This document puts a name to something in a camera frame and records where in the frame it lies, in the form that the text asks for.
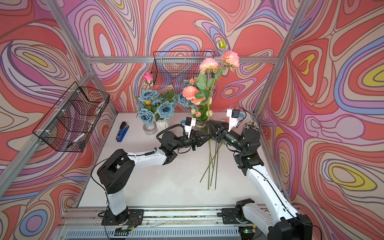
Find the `white ribbed ceramic vase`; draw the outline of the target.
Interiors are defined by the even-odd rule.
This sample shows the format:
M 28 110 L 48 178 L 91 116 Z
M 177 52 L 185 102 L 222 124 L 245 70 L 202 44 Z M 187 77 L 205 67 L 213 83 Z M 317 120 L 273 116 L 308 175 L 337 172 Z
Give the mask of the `white ribbed ceramic vase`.
M 163 119 L 156 121 L 158 131 L 163 131 L 169 127 L 169 120 Z

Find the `light pink rose stem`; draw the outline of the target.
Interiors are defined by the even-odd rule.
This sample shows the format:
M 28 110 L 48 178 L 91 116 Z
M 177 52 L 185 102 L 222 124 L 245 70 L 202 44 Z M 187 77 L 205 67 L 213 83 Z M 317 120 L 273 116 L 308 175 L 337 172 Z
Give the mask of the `light pink rose stem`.
M 213 167 L 214 149 L 212 147 L 212 141 L 209 140 L 209 165 L 208 165 L 208 190 L 211 187 L 211 169 Z

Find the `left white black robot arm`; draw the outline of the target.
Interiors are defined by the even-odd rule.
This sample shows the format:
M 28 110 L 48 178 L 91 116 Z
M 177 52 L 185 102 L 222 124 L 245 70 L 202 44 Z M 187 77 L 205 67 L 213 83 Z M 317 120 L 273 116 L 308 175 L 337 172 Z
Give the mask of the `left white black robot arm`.
M 210 133 L 187 130 L 181 124 L 173 125 L 156 135 L 160 142 L 158 148 L 150 152 L 127 153 L 123 149 L 116 150 L 97 169 L 99 185 L 104 189 L 107 197 L 107 208 L 101 213 L 103 226 L 142 224 L 143 210 L 133 212 L 125 202 L 124 187 L 132 172 L 152 166 L 170 164 L 178 154 L 179 149 L 190 148 L 196 150 L 213 137 Z

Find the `pink rose spray with bud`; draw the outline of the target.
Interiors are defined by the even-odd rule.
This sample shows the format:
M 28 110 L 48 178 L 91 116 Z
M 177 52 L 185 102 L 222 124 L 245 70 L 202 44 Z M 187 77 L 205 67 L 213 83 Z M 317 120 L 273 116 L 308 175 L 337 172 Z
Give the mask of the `pink rose spray with bud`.
M 209 79 L 209 82 L 212 79 L 212 83 L 209 84 L 213 87 L 213 100 L 214 95 L 217 92 L 216 85 L 220 81 L 223 73 L 227 70 L 235 71 L 240 66 L 240 57 L 237 53 L 229 50 L 227 48 L 227 42 L 224 39 L 219 40 L 219 50 L 222 51 L 222 55 L 219 60 L 214 58 L 206 58 L 200 63 L 200 73 L 196 78 Z

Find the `pink peach rose spray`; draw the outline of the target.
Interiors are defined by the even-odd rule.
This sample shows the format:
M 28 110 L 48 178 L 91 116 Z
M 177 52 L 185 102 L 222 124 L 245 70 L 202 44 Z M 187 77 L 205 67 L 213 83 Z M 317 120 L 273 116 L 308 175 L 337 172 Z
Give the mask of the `pink peach rose spray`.
M 216 142 L 216 141 L 213 141 L 213 140 L 211 140 L 212 141 L 212 147 L 213 147 L 213 149 L 214 149 L 214 160 L 215 160 L 215 148 L 216 148 L 216 143 L 218 143 L 218 142 Z M 214 185 L 215 185 L 215 180 L 214 180 L 214 178 L 215 178 L 215 162 L 214 162 L 214 160 L 213 160 L 213 167 L 212 167 L 212 169 L 211 169 L 211 187 L 210 187 L 210 189 L 214 189 Z M 204 180 L 204 179 L 207 179 L 207 189 L 208 189 L 208 166 L 206 167 L 206 170 L 204 171 L 204 173 L 203 173 L 203 175 L 202 175 L 202 177 L 201 177 L 201 179 L 200 179 L 200 183 Z

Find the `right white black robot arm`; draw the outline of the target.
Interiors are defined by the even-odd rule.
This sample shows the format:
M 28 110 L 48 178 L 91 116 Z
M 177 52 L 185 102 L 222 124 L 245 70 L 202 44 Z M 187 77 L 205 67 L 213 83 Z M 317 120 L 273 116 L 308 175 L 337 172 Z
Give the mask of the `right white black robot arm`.
M 268 213 L 253 200 L 238 201 L 238 218 L 251 222 L 269 240 L 310 240 L 316 227 L 307 215 L 300 214 L 284 197 L 268 174 L 258 154 L 261 133 L 248 127 L 238 134 L 230 130 L 229 123 L 208 121 L 207 125 L 217 142 L 224 141 L 236 149 L 235 162 L 262 197 Z

